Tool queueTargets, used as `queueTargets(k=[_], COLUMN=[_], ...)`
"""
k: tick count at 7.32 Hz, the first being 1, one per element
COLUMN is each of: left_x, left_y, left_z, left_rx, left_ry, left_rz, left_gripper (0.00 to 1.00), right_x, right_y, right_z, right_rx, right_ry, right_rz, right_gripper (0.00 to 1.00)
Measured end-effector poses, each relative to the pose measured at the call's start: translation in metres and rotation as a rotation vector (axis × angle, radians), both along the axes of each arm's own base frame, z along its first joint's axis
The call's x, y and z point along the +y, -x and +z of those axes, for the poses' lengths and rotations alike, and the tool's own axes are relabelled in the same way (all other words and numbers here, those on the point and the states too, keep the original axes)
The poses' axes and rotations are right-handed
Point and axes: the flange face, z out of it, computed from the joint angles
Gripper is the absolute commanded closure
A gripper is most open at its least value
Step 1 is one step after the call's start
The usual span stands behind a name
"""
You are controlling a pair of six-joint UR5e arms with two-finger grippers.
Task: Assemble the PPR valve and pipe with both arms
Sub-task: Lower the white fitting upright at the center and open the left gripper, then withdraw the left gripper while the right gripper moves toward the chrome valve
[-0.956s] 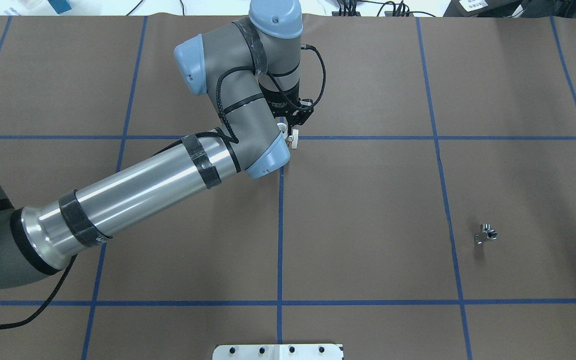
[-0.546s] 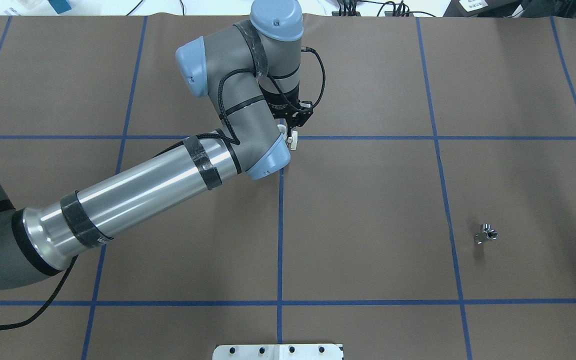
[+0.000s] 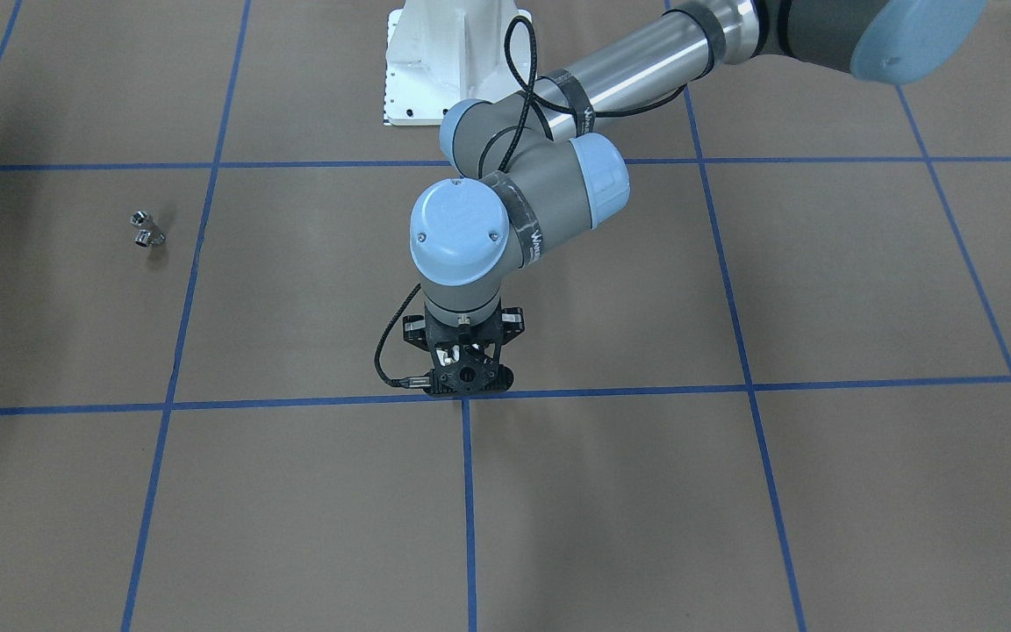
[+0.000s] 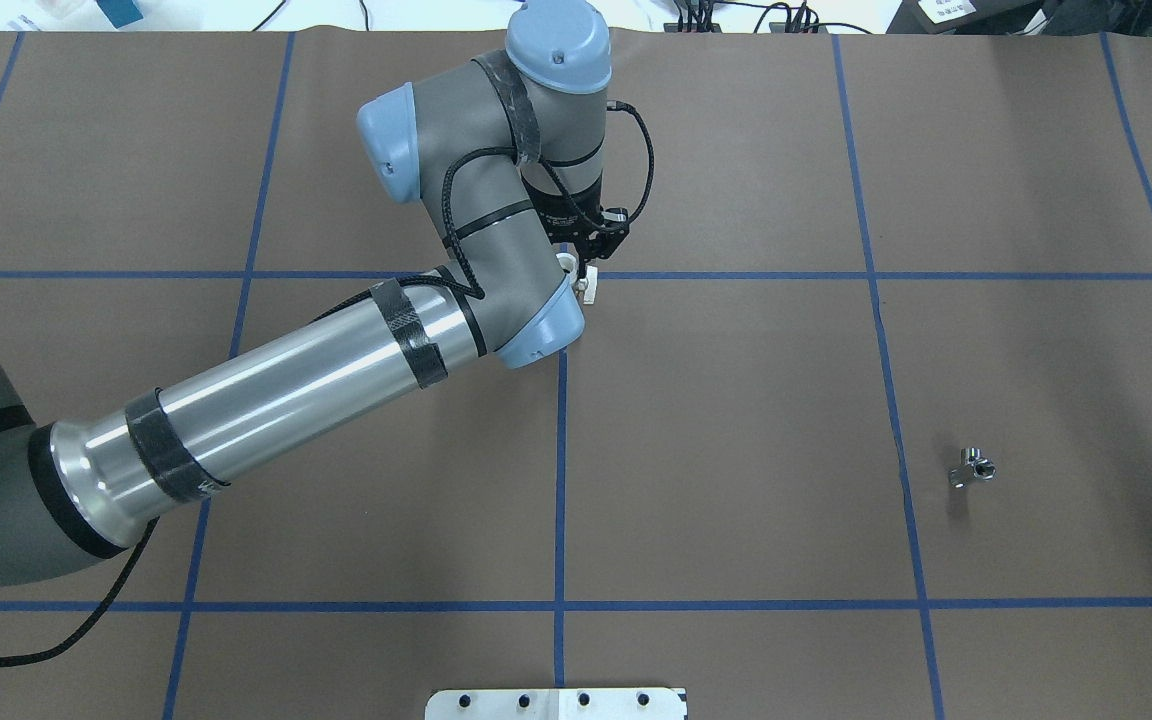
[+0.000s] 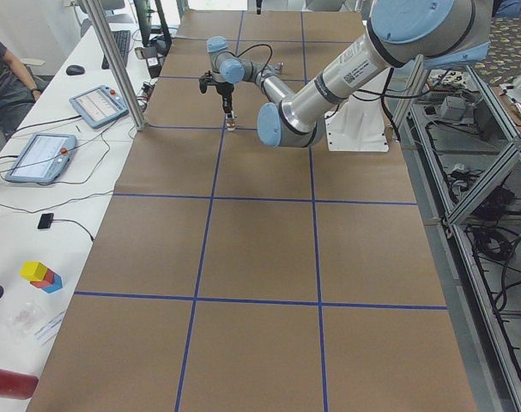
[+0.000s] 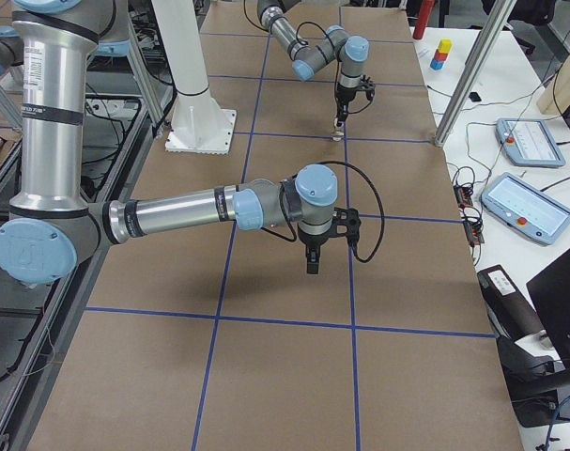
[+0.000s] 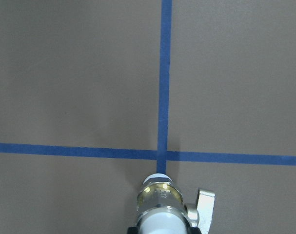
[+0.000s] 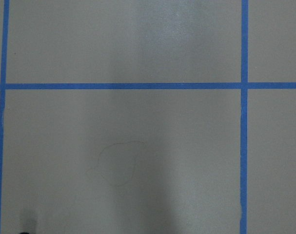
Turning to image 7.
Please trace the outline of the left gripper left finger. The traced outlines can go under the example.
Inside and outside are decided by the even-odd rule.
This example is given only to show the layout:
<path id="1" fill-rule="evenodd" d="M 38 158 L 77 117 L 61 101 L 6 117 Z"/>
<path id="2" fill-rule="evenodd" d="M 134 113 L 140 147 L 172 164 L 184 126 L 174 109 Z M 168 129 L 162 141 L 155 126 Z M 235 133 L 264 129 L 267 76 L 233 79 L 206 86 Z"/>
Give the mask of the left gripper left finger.
<path id="1" fill-rule="evenodd" d="M 139 228 L 137 226 L 128 227 L 127 234 L 139 234 Z"/>

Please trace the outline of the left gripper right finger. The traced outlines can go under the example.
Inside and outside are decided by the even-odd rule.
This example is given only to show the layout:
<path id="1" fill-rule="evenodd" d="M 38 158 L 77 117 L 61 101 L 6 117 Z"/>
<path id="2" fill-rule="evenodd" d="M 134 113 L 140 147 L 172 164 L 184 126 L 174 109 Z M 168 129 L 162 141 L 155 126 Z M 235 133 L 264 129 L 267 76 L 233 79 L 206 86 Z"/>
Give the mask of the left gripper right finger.
<path id="1" fill-rule="evenodd" d="M 188 234 L 201 234 L 198 227 L 188 227 Z"/>

